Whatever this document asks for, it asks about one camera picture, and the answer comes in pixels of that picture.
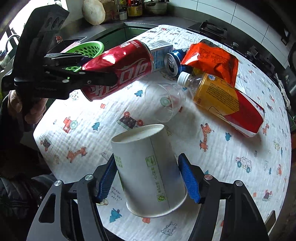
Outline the person's left hand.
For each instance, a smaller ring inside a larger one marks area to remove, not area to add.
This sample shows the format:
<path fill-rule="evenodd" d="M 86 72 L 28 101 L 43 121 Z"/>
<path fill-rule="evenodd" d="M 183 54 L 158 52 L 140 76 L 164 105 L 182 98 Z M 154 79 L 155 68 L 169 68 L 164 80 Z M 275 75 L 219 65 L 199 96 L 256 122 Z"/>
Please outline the person's left hand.
<path fill-rule="evenodd" d="M 12 117 L 16 117 L 19 113 L 25 113 L 25 121 L 28 124 L 37 124 L 46 111 L 47 98 L 41 98 L 34 101 L 33 104 L 23 104 L 21 98 L 15 90 L 11 90 L 8 94 L 8 112 Z"/>

